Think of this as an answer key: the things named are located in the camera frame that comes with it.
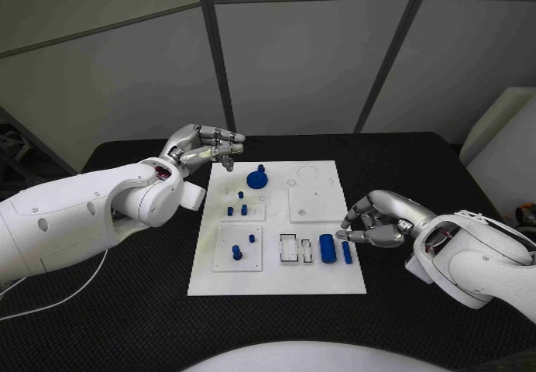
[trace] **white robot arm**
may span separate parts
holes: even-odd
[[[209,161],[232,171],[245,137],[185,126],[159,157],[41,184],[0,203],[0,284],[71,266],[133,233],[162,226],[179,205],[198,210],[205,189],[183,181]]]
[[[394,248],[413,236],[414,254],[405,267],[420,279],[437,283],[474,309],[502,298],[536,323],[536,264],[521,241],[536,245],[516,230],[467,211],[437,216],[384,190],[372,191],[355,204],[342,228],[359,217],[366,230],[342,230],[340,239]]]

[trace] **blue object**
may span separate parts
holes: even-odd
[[[338,261],[336,244],[330,234],[320,235],[320,254],[325,264],[332,264]]]
[[[266,166],[261,164],[257,172],[248,174],[247,183],[251,188],[264,188],[268,183],[268,176],[266,175]]]
[[[351,254],[351,244],[349,244],[349,242],[343,242],[343,253],[345,253],[345,261],[351,265],[352,264],[352,254]]]
[[[232,258],[238,261],[243,258],[240,246],[232,246]]]

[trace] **black table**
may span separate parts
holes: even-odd
[[[103,144],[85,172],[160,153],[166,140]],[[336,160],[346,204],[375,189],[438,214],[498,212],[447,142],[433,133],[251,137],[238,161]],[[206,188],[211,167],[189,181]],[[402,353],[450,369],[536,345],[534,323],[500,300],[464,307],[407,270],[408,242],[359,245],[368,295],[188,297],[202,211],[110,250],[101,273],[64,305],[0,322],[0,370],[181,370],[241,346],[309,339]],[[0,302],[0,316],[64,299],[90,278],[98,255],[31,277]]]

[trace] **robotic hand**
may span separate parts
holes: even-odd
[[[0,285],[77,264],[133,233],[162,226],[182,205],[198,210],[205,189],[183,178],[243,153],[247,138],[185,126],[159,157],[22,190],[0,203]]]
[[[502,298],[536,322],[536,262],[521,241],[534,248],[536,244],[516,230],[467,211],[437,216],[384,190],[358,201],[340,227],[348,229],[358,218],[366,230],[340,230],[338,238],[395,248],[414,237],[405,267],[417,277],[474,309]]]

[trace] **white rounded surface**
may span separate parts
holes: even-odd
[[[443,368],[369,347],[316,341],[263,343],[232,350],[192,366],[202,371],[395,371],[440,372]]]
[[[315,181],[319,178],[319,170],[307,165],[299,169],[299,177],[303,181]]]

